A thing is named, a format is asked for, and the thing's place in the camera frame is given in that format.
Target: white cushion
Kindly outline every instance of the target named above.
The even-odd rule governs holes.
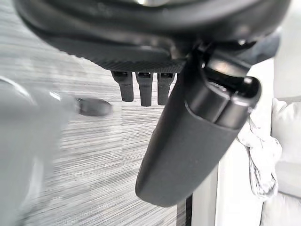
[[[276,175],[279,191],[301,198],[301,164],[278,162]]]
[[[282,146],[280,161],[301,163],[301,102],[273,100],[272,136]]]
[[[301,200],[279,193],[263,205],[261,226],[300,226]]]

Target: white fabric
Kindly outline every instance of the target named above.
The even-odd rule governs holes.
[[[275,165],[281,156],[279,142],[261,132],[252,115],[238,135],[250,156],[250,184],[254,195],[263,201],[278,193]]]
[[[279,162],[276,174],[280,192],[301,198],[301,164]]]
[[[301,102],[273,100],[272,136],[282,146],[280,161],[301,164]]]
[[[263,205],[261,226],[300,226],[301,200],[279,193]]]
[[[270,59],[253,66],[248,74],[258,78],[262,84],[262,96],[253,117],[261,125],[261,132],[267,135],[270,135],[274,95],[273,67],[274,61]],[[246,148],[235,140],[218,165],[215,226],[258,226],[262,204],[250,187],[249,156]]]

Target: black plastic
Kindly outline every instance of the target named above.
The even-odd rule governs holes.
[[[134,100],[132,72],[111,72],[114,80],[119,84],[122,101]]]
[[[14,3],[30,29],[69,54],[112,71],[179,73],[203,40],[255,41],[273,32],[290,0],[200,0],[156,8],[111,0]]]
[[[158,105],[166,105],[175,73],[158,73]]]
[[[255,78],[243,79],[233,90],[211,82],[206,73],[210,71],[194,54],[153,132],[136,182],[137,196],[147,202],[168,207],[191,195],[225,154],[260,98]],[[242,86],[246,93],[240,93]]]
[[[151,106],[151,91],[153,73],[136,73],[136,79],[139,84],[141,106]]]

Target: blurry object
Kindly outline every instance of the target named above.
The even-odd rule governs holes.
[[[79,113],[85,116],[101,117],[112,112],[112,105],[102,99],[77,98]]]
[[[15,225],[39,197],[74,98],[0,77],[0,225]]]

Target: gray floor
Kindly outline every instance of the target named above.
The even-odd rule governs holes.
[[[75,116],[55,156],[44,195],[23,219],[26,226],[183,226],[185,205],[159,208],[135,196],[135,179],[162,112],[135,100],[123,103],[109,71],[61,53],[28,31],[9,0],[0,3],[0,74],[21,84],[102,98],[114,106],[106,118]]]

